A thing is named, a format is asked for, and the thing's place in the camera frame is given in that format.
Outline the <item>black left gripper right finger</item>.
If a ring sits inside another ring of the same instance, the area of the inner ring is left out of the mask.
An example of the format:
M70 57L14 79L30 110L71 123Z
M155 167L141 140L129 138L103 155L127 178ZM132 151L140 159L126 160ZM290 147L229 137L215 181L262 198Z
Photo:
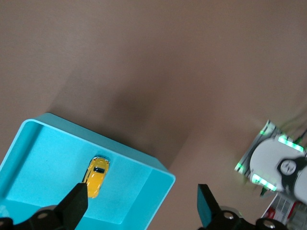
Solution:
M197 210L202 223L201 230L285 230L281 222L260 218L255 224L247 222L231 210L222 210L207 184L199 184Z

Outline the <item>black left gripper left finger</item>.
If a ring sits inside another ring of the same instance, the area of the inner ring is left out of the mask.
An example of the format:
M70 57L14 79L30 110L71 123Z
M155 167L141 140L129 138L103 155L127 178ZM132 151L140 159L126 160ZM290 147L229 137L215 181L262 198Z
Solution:
M27 220L14 224L11 218L1 218L2 230L74 230L88 209L88 193L85 183L78 183L55 206L33 214Z

